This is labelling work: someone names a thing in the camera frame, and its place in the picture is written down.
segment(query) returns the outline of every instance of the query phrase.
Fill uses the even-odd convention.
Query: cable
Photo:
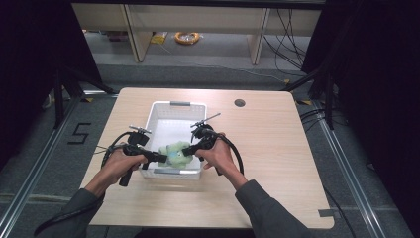
[[[280,15],[279,10],[277,9],[277,15],[278,15],[278,18],[280,19],[281,25],[283,26],[283,29],[284,29],[284,36],[283,36],[283,39],[280,41],[280,45],[284,45],[284,46],[285,46],[288,50],[290,50],[290,51],[291,51],[291,52],[293,52],[293,53],[296,53],[297,59],[299,60],[300,67],[301,67],[301,66],[302,66],[302,64],[303,64],[303,59],[302,59],[302,56],[304,56],[304,55],[303,55],[302,53],[300,53],[299,51],[303,52],[304,54],[305,54],[305,52],[296,46],[296,42],[294,41],[293,25],[292,25],[292,22],[291,22],[291,19],[292,19],[292,13],[293,13],[293,11],[292,11],[291,9],[289,9],[289,10],[288,10],[288,13],[289,13],[289,17],[288,17],[288,23],[287,23],[287,26],[286,26],[286,25],[284,24],[283,19],[281,18],[281,15]],[[284,40],[284,38],[285,38],[286,36],[287,36],[287,38],[290,40],[290,42],[292,43],[292,45],[293,45],[293,47],[294,47],[294,50],[290,49],[289,47],[287,47],[287,46],[283,43],[283,40]]]
[[[242,163],[242,158],[241,158],[241,155],[239,154],[238,149],[228,138],[226,138],[226,136],[218,134],[218,137],[220,139],[222,139],[226,144],[228,144],[232,148],[232,150],[234,151],[235,156],[236,156],[237,161],[238,161],[239,171],[243,175],[244,174],[244,164]]]
[[[55,224],[60,223],[62,221],[68,220],[68,219],[73,218],[75,216],[84,214],[84,213],[89,212],[89,211],[91,211],[95,208],[99,208],[102,205],[102,203],[103,203],[103,199],[99,198],[94,203],[92,203],[90,205],[87,205],[87,206],[84,206],[84,207],[82,207],[80,209],[77,209],[73,212],[57,215],[57,216],[51,218],[50,220],[44,222],[40,226],[38,226],[37,229],[34,232],[34,236],[38,236],[43,230],[47,229],[48,227],[50,227],[52,225],[55,225]]]
[[[313,119],[313,120],[316,120],[314,123],[312,123],[312,125],[310,125],[306,130],[305,130],[305,133],[307,133],[313,126],[315,126],[318,122],[320,122],[320,121],[322,121],[322,120],[324,120],[325,119],[325,117],[322,117],[322,118],[316,118],[316,119]]]
[[[347,226],[349,227],[350,232],[352,233],[352,236],[354,238],[356,238],[355,231],[353,230],[352,226],[350,225],[350,222],[347,219],[346,215],[344,214],[344,212],[343,212],[342,208],[340,207],[339,203],[336,201],[336,199],[334,199],[333,195],[330,193],[330,191],[327,189],[327,187],[325,187],[324,185],[322,185],[322,187],[324,188],[324,190],[328,194],[328,196],[331,198],[331,200],[334,202],[334,204],[337,206],[337,209],[339,209],[340,215],[343,216]]]
[[[268,41],[268,39],[266,38],[266,36],[263,36],[263,38],[265,39],[266,43],[268,44],[268,46],[271,48],[271,50],[275,53],[276,56],[280,56],[282,57],[284,60],[288,61],[290,64],[292,64],[293,66],[297,67],[300,69],[300,64],[298,64],[297,62],[293,61],[291,58],[287,57],[286,55],[284,55],[283,53],[281,53],[279,51],[279,48],[281,46],[281,44],[277,47],[277,49]]]
[[[173,55],[173,53],[172,53],[172,52],[170,52],[168,49],[166,49],[166,48],[165,48],[164,46],[162,46],[161,44],[159,44],[159,46],[160,46],[160,47],[161,47],[164,51],[166,51],[167,53],[169,53],[169,54]],[[274,78],[275,80],[278,80],[278,81],[281,81],[281,82],[285,83],[284,79],[280,79],[280,78],[275,77],[275,76],[273,76],[273,75],[255,73],[255,72],[248,71],[248,70],[245,70],[245,69],[240,69],[240,68],[231,68],[231,67],[226,67],[226,66],[221,66],[221,65],[209,65],[209,64],[203,64],[203,63],[198,63],[198,62],[193,62],[193,61],[182,61],[182,60],[179,60],[179,59],[175,59],[175,60],[176,60],[176,61],[178,61],[178,62],[181,62],[181,63],[189,63],[189,64],[198,65],[198,66],[202,66],[202,67],[216,67],[216,68],[225,68],[225,69],[236,70],[236,71],[243,71],[243,72],[246,72],[246,73],[249,73],[249,74],[252,74],[252,75],[256,75],[256,76],[263,76],[263,77],[270,77],[270,78]]]
[[[283,19],[281,18],[280,12],[277,9],[277,15],[278,15],[278,18],[280,19],[281,25],[284,28],[285,36],[287,36],[287,38],[293,44],[293,46],[295,48],[295,51],[293,51],[293,52],[297,52],[299,54],[299,51],[301,51],[302,53],[306,54],[305,51],[303,51],[302,49],[300,49],[299,47],[296,46],[296,43],[294,41],[294,35],[293,35],[293,26],[292,26],[292,23],[291,23],[291,19],[292,19],[291,16],[292,16],[293,10],[292,9],[289,9],[288,10],[288,13],[289,13],[289,22],[287,23],[287,27],[286,27],[285,24],[284,24],[284,22],[283,22]],[[292,35],[291,38],[290,38],[290,34],[288,33],[288,27],[289,26],[290,26],[290,33]]]

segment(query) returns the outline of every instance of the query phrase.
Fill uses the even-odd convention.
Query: handheld controller
[[[119,136],[117,140],[114,141],[113,145],[109,147],[107,153],[105,154],[102,166],[105,165],[106,160],[108,159],[111,152],[113,152],[117,148],[122,148],[124,154],[127,156],[144,155],[148,159],[148,162],[145,164],[146,166],[148,166],[150,162],[166,162],[167,156],[161,155],[158,152],[148,151],[143,148],[143,146],[149,140],[149,137],[145,135],[145,133],[150,133],[150,131],[145,130],[141,127],[130,126],[130,128],[136,129],[137,131],[126,132]],[[128,143],[115,146],[115,144],[126,135],[129,135],[129,139],[127,141]],[[132,170],[127,170],[127,173],[120,178],[119,185],[127,186],[129,184],[132,173]]]

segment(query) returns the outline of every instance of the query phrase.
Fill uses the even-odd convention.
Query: black cord
[[[106,153],[105,153],[105,156],[104,156],[104,158],[103,158],[103,160],[102,160],[102,165],[101,165],[101,168],[105,165],[105,163],[106,163],[106,161],[108,160],[108,158],[109,158],[109,156],[111,155],[111,153],[115,150],[115,144],[117,144],[117,142],[118,141],[120,141],[120,139],[121,138],[123,138],[124,136],[126,136],[126,135],[130,135],[130,132],[125,132],[125,133],[123,133],[123,134],[121,134],[113,143],[112,143],[112,145],[106,150]],[[70,218],[73,218],[73,217],[75,217],[75,216],[78,216],[78,215],[81,215],[81,214],[84,214],[84,213],[86,213],[86,212],[88,212],[88,211],[91,211],[92,209],[94,209],[94,208],[97,208],[97,207],[99,207],[101,204],[102,204],[102,200],[100,200],[99,202],[95,202],[95,203],[93,203],[93,204],[90,204],[90,205],[87,205],[87,206],[85,206],[85,207],[82,207],[82,208],[80,208],[80,209],[77,209],[77,210],[75,210],[75,211],[73,211],[73,212],[69,212],[69,213],[66,213],[66,214],[61,214],[61,215],[58,215],[58,216],[55,216],[55,217],[53,217],[52,219],[50,219],[50,220],[48,220],[48,221],[46,221],[46,222],[44,222],[43,224],[41,224],[36,230],[35,230],[35,232],[34,232],[34,235],[35,236],[37,236],[40,232],[42,232],[43,230],[45,230],[46,228],[48,228],[48,227],[50,227],[50,226],[52,226],[52,225],[55,225],[55,224],[57,224],[57,223],[59,223],[59,222],[62,222],[62,221],[65,221],[65,220],[68,220],[68,219],[70,219]]]
[[[290,42],[292,43],[292,45],[293,45],[293,47],[294,47],[294,51],[293,50],[291,50],[292,52],[294,52],[294,53],[296,53],[296,56],[297,56],[297,59],[299,60],[299,62],[300,62],[300,65],[302,65],[303,64],[303,59],[302,59],[302,56],[304,56],[302,53],[300,53],[299,51],[301,51],[301,52],[303,52],[303,53],[305,53],[303,50],[301,50],[299,47],[297,47],[296,46],[296,42],[294,41],[294,34],[293,34],[293,25],[292,25],[292,22],[291,22],[291,19],[292,19],[292,13],[293,13],[293,10],[291,10],[291,9],[289,9],[288,10],[288,13],[289,13],[289,17],[288,17],[288,23],[287,23],[287,27],[286,27],[286,25],[284,24],[284,21],[283,21],[283,19],[281,18],[281,15],[280,15],[280,12],[278,11],[278,9],[277,9],[277,15],[278,15],[278,18],[280,19],[280,22],[281,22],[281,25],[283,26],[283,29],[284,29],[284,37],[285,36],[287,36],[287,38],[290,40]]]
[[[263,36],[263,38],[265,39],[266,43],[268,44],[268,46],[271,48],[271,50],[275,53],[276,56],[280,56],[282,57],[284,60],[288,61],[290,64],[292,64],[293,66],[297,67],[300,69],[300,64],[295,62],[294,60],[292,60],[291,58],[287,57],[286,55],[284,55],[283,53],[281,53],[279,51],[279,48],[281,45],[279,45],[277,47],[277,49],[268,41],[268,39],[266,38],[266,36]]]
[[[221,134],[218,134],[218,137],[220,139],[222,139],[222,141],[224,141],[226,144],[228,144],[229,147],[232,148],[232,151],[234,151],[235,156],[236,156],[237,161],[238,161],[239,171],[243,175],[244,174],[244,165],[242,163],[242,158],[241,158],[241,155],[239,154],[238,149],[236,148],[236,146],[228,138],[226,138],[226,136],[223,136]]]
[[[318,122],[320,122],[320,121],[322,121],[322,120],[324,120],[325,119],[325,117],[322,117],[322,118],[316,118],[316,119],[313,119],[313,120],[315,120],[315,122],[314,123],[312,123],[306,130],[305,130],[305,133],[307,133],[309,130],[311,130],[312,129],[312,127],[314,127]]]
[[[75,210],[73,212],[69,212],[69,213],[66,213],[66,214],[57,215],[57,216],[51,218],[50,220],[44,222],[40,226],[38,226],[37,229],[34,232],[34,236],[38,236],[43,230],[47,229],[48,227],[50,227],[52,225],[55,225],[55,224],[60,223],[62,221],[71,219],[71,218],[73,218],[75,216],[84,214],[84,213],[89,212],[89,211],[91,211],[91,210],[93,210],[95,208],[99,208],[102,205],[102,203],[103,203],[103,199],[100,199],[99,198],[93,204],[87,205],[87,206],[82,207],[80,209],[77,209],[77,210]]]
[[[352,236],[354,238],[356,238],[356,233],[353,230],[352,226],[350,225],[349,220],[347,219],[346,215],[344,214],[342,208],[340,207],[339,203],[336,201],[336,199],[334,199],[333,195],[330,193],[330,191],[327,189],[327,187],[325,187],[324,185],[322,185],[322,187],[324,187],[325,192],[328,194],[328,196],[331,198],[331,200],[334,202],[334,204],[337,206],[337,209],[339,209],[340,215],[343,216],[347,226],[349,227],[350,232],[352,233]]]

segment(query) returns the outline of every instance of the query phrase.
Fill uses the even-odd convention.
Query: floor
[[[128,42],[110,42],[103,33],[87,33],[85,37],[104,82],[115,87],[139,83],[140,75],[136,73],[138,67],[145,68],[151,77],[158,75],[155,82],[157,86],[160,85],[159,79],[164,77],[158,69],[164,68],[180,69],[182,67],[185,70],[198,68],[199,72],[205,69],[217,70],[232,75],[258,78],[258,80],[272,80],[275,83],[285,83],[288,79],[298,78],[293,74],[303,74],[285,59],[276,59],[267,43],[262,46],[259,64],[252,65],[246,36],[242,35],[202,34],[197,44],[181,46],[174,42],[173,33],[169,33],[162,46],[150,45],[145,60],[141,63],[134,62]],[[277,48],[276,36],[267,36],[267,40]],[[304,51],[309,41],[310,38],[296,37],[295,45]],[[286,45],[293,48],[290,42]],[[298,57],[293,51],[282,50],[282,52],[298,62]],[[310,112],[317,106],[316,103],[305,104],[309,86],[310,83],[305,84],[293,92],[300,114]],[[70,146],[67,142],[74,140],[72,133],[77,123],[89,121],[91,123],[89,138],[96,139],[87,140],[83,147],[78,147],[80,157],[85,155],[89,158],[96,147],[114,102],[115,98],[98,97],[91,103],[78,103],[72,118],[68,121],[67,128],[62,132],[61,139],[52,150],[53,156],[46,164],[44,172],[33,181],[36,186],[34,190],[31,190],[29,199],[25,201],[26,206],[21,210],[21,215],[13,221],[14,226],[10,231],[10,237],[29,237],[40,222],[57,212],[78,189],[82,179],[79,175],[84,175],[83,170],[87,167],[89,160],[70,157],[68,155]],[[67,108],[70,108],[70,103],[66,102]],[[367,168],[368,158],[358,144],[351,126],[347,124],[343,113],[337,111],[334,112],[334,136],[338,138],[344,157],[355,174],[363,196],[366,197],[366,201],[378,218],[379,230],[383,234],[374,234],[370,230],[363,216],[360,199],[355,196],[352,186],[343,174],[346,168],[340,166],[340,161],[332,150],[331,141],[326,139],[328,132],[325,131],[324,122],[320,117],[322,115],[312,115],[304,119],[302,125],[307,133],[321,181],[326,192],[331,193],[328,199],[336,213],[336,225],[328,231],[314,230],[314,235],[317,237],[412,237],[380,179],[373,170]],[[21,154],[11,160],[6,169],[1,172],[0,211],[2,213],[10,208],[14,194],[22,190],[27,174],[31,172],[33,164],[43,153],[44,145],[49,143],[50,134],[53,133],[52,123],[53,110],[46,109],[36,126],[29,132],[30,136],[22,145]],[[88,237],[104,237],[104,234],[105,237],[133,237],[140,230],[139,227],[91,226],[88,229]]]

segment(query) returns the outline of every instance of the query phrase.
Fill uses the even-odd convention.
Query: wire
[[[281,25],[283,26],[283,29],[284,29],[284,36],[283,36],[283,38],[280,40],[278,37],[277,37],[277,39],[280,41],[280,45],[279,46],[281,46],[281,45],[283,45],[283,46],[285,46],[288,50],[290,50],[291,52],[293,52],[293,53],[296,53],[296,57],[297,57],[297,59],[299,60],[299,63],[300,63],[300,67],[299,68],[301,68],[301,66],[302,66],[302,64],[303,64],[303,59],[302,59],[302,57],[304,57],[304,55],[306,54],[303,50],[301,50],[299,47],[297,47],[297,45],[296,45],[296,42],[295,42],[295,40],[294,40],[294,34],[293,34],[293,24],[292,24],[292,14],[293,14],[293,10],[292,9],[289,9],[288,10],[288,14],[289,14],[289,16],[288,16],[288,23],[287,23],[287,26],[284,24],[284,21],[283,21],[283,19],[281,18],[281,15],[280,15],[280,12],[279,12],[279,10],[277,9],[277,15],[278,15],[278,18],[280,19],[280,22],[281,22]],[[294,47],[294,50],[292,50],[291,48],[289,48],[289,47],[287,47],[285,44],[284,44],[284,38],[287,36],[287,38],[290,40],[290,42],[292,43],[292,45],[293,45],[293,47]]]
[[[280,22],[281,22],[281,25],[283,26],[283,28],[284,28],[284,32],[285,32],[285,36],[287,36],[287,38],[290,40],[290,42],[293,44],[293,46],[294,46],[294,48],[295,48],[295,51],[293,51],[293,52],[296,52],[296,53],[298,53],[298,54],[300,54],[300,55],[305,55],[306,54],[306,52],[305,51],[303,51],[302,49],[300,49],[299,47],[297,47],[296,46],[296,43],[295,43],[295,41],[294,41],[294,34],[293,34],[293,24],[291,23],[291,19],[292,19],[292,13],[293,13],[293,10],[292,9],[289,9],[288,10],[288,13],[289,13],[289,17],[288,17],[288,23],[287,23],[287,27],[285,26],[285,24],[284,24],[284,22],[283,22],[283,19],[281,18],[281,15],[280,15],[280,12],[278,11],[278,9],[277,9],[277,15],[278,15],[278,18],[280,19]],[[288,33],[288,27],[290,26],[290,34],[291,34],[291,37],[290,37],[290,34]]]
[[[167,53],[173,55],[172,52],[170,52],[168,49],[166,49],[163,45],[159,44],[159,46],[166,51]],[[278,77],[275,77],[273,75],[268,75],[268,74],[261,74],[261,73],[256,73],[256,72],[252,72],[252,71],[248,71],[246,69],[241,69],[241,68],[231,68],[231,67],[226,67],[226,66],[221,66],[221,65],[209,65],[209,64],[203,64],[203,63],[198,63],[198,62],[193,62],[193,61],[183,61],[183,60],[179,60],[179,59],[175,59],[178,62],[181,63],[189,63],[189,64],[193,64],[193,65],[198,65],[198,66],[202,66],[202,67],[215,67],[215,68],[225,68],[225,69],[230,69],[230,70],[236,70],[236,71],[243,71],[255,76],[263,76],[263,77],[270,77],[270,78],[274,78],[275,80],[281,81],[283,83],[285,83],[284,79],[280,79]]]
[[[237,161],[238,161],[239,171],[243,175],[244,174],[244,164],[242,163],[242,158],[241,158],[241,155],[239,154],[238,149],[228,138],[226,138],[226,136],[218,134],[218,137],[220,139],[222,139],[226,144],[228,144],[232,148],[232,150],[234,151],[235,156],[236,156]]]
[[[330,191],[327,189],[327,187],[325,187],[324,185],[322,185],[322,187],[324,187],[325,192],[328,194],[328,196],[331,198],[331,200],[337,206],[337,209],[339,209],[340,215],[343,216],[347,226],[349,227],[350,232],[352,233],[352,236],[356,238],[355,231],[353,230],[352,226],[350,225],[350,222],[347,219],[347,216],[344,214],[344,212],[343,212],[342,208],[340,207],[339,203],[336,201],[336,199],[334,199],[333,195],[330,193]]]
[[[316,120],[316,121],[314,123],[312,123],[312,125],[310,125],[309,128],[307,128],[305,130],[305,133],[307,133],[313,126],[315,126],[318,122],[320,122],[324,119],[325,119],[325,117],[313,119],[313,120]]]
[[[275,48],[266,38],[266,36],[263,36],[263,38],[265,39],[266,43],[268,44],[268,46],[271,48],[271,50],[275,53],[276,56],[280,56],[282,57],[284,60],[288,61],[290,64],[292,64],[293,66],[297,67],[300,69],[300,64],[293,61],[291,58],[287,57],[286,55],[284,55],[283,53],[281,53],[279,51],[279,48],[281,47],[281,44]]]

